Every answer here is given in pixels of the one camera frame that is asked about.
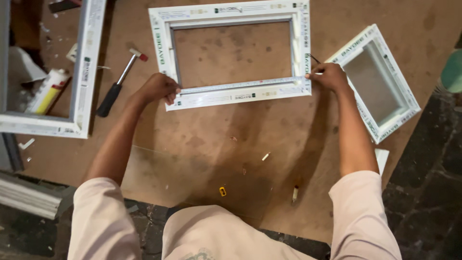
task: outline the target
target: red hammer head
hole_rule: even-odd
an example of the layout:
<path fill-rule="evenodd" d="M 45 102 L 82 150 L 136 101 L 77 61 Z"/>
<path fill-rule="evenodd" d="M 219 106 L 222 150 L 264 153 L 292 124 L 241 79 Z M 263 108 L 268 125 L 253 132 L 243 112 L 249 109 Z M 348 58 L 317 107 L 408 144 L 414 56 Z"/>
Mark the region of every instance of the red hammer head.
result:
<path fill-rule="evenodd" d="M 140 60 L 142 60 L 144 62 L 147 61 L 147 59 L 148 59 L 146 55 L 142 54 L 141 52 L 139 52 L 139 51 L 137 51 L 137 50 L 135 50 L 133 48 L 130 49 L 130 52 L 133 53 L 134 55 L 136 55 L 138 58 L 140 58 Z"/>

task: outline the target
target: white window frame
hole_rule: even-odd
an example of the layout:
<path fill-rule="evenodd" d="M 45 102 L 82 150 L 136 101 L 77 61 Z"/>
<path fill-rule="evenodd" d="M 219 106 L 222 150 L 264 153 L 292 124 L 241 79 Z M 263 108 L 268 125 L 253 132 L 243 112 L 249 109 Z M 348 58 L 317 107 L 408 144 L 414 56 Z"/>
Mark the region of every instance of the white window frame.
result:
<path fill-rule="evenodd" d="M 173 30 L 289 21 L 292 77 L 188 88 L 167 111 L 311 95 L 310 3 L 270 0 L 149 8 L 159 71 L 180 83 Z"/>
<path fill-rule="evenodd" d="M 361 117 L 364 123 L 367 126 L 369 133 L 372 136 L 372 139 L 376 144 L 379 144 L 383 139 L 393 133 L 398 127 L 408 121 L 411 117 L 417 114 L 420 111 L 419 104 L 417 103 L 414 95 L 409 88 L 409 85 L 406 82 L 403 74 L 401 73 L 398 64 L 396 63 L 393 55 L 391 54 L 390 49 L 385 43 L 385 39 L 380 33 L 376 24 L 368 26 L 364 31 L 357 35 L 353 40 L 343 46 L 337 53 L 332 55 L 326 62 L 335 62 L 341 67 L 347 65 L 351 60 L 356 58 L 359 54 L 362 53 L 363 48 L 374 42 L 377 46 L 381 57 L 385 61 L 388 70 L 390 71 L 393 79 L 398 85 L 399 91 L 404 96 L 409 109 L 403 111 L 387 122 L 385 122 L 381 127 L 378 126 L 377 122 L 372 117 L 371 113 L 367 109 L 364 101 L 361 99 L 360 95 L 356 91 L 354 84 L 348 79 L 348 83 L 351 88 L 354 90 L 356 103 L 358 105 L 358 110 L 361 114 Z"/>
<path fill-rule="evenodd" d="M 10 0 L 1 1 L 1 40 L 9 40 Z M 69 118 L 7 111 L 8 47 L 1 45 L 0 132 L 88 138 L 106 0 L 83 0 Z"/>

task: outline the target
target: wooden workbench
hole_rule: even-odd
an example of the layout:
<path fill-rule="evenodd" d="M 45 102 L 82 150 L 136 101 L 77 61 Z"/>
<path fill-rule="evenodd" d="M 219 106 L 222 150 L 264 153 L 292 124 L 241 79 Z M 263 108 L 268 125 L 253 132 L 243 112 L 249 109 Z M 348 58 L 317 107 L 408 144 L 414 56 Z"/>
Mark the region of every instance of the wooden workbench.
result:
<path fill-rule="evenodd" d="M 214 2 L 118 0 L 110 4 L 100 65 L 111 69 L 100 73 L 95 105 L 125 68 L 130 47 L 150 59 L 134 64 L 110 115 L 94 119 L 88 140 L 35 136 L 22 154 L 24 174 L 78 186 L 125 101 L 158 71 L 147 8 Z M 450 0 L 312 0 L 312 54 L 325 60 L 376 23 L 424 107 L 459 36 L 460 10 L 462 2 Z M 74 9 L 54 18 L 44 7 L 42 21 L 52 38 L 52 45 L 43 51 L 48 66 L 72 69 L 65 54 L 77 36 L 78 14 Z M 179 31 L 175 38 L 182 83 L 188 87 L 284 76 L 290 72 L 287 34 L 284 23 Z M 53 115 L 68 114 L 69 90 L 54 106 Z M 383 186 L 418 118 L 379 145 L 390 150 Z M 168 207 L 180 202 L 219 204 L 252 225 L 330 242 L 333 219 L 328 192 L 339 179 L 337 124 L 334 96 L 317 86 L 311 97 L 170 112 L 163 103 L 150 104 L 135 133 L 123 193 Z M 29 139 L 18 136 L 19 142 Z M 268 152 L 271 155 L 262 161 Z M 291 205 L 294 185 L 300 186 L 299 200 Z M 225 197 L 219 194 L 221 186 L 226 188 Z"/>

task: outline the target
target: stone floor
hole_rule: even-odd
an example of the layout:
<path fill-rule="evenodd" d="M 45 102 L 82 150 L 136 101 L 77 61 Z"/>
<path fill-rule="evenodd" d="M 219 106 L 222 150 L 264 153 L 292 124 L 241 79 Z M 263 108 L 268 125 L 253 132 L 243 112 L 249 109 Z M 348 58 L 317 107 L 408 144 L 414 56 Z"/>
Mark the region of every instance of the stone floor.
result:
<path fill-rule="evenodd" d="M 383 192 L 403 259 L 462 259 L 462 114 L 434 93 Z"/>
<path fill-rule="evenodd" d="M 462 114 L 455 98 L 435 93 L 383 192 L 390 228 L 405 260 L 462 259 Z M 167 208 L 126 200 L 144 260 L 160 259 Z M 72 208 L 47 220 L 0 205 L 0 260 L 66 258 Z M 261 229 L 323 260 L 327 244 Z"/>

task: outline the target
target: black rubber grip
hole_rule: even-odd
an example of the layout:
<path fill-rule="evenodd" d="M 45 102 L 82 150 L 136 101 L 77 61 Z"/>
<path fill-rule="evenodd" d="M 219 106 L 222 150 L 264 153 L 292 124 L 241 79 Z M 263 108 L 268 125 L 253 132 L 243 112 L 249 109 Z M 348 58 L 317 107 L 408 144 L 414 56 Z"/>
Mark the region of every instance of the black rubber grip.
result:
<path fill-rule="evenodd" d="M 105 118 L 109 115 L 109 111 L 111 111 L 111 107 L 117 99 L 117 96 L 119 96 L 119 92 L 121 89 L 122 85 L 118 85 L 117 83 L 112 84 L 112 87 L 104 97 L 103 102 L 101 103 L 101 105 L 99 105 L 99 108 L 96 109 L 97 115 L 99 115 L 102 118 Z"/>

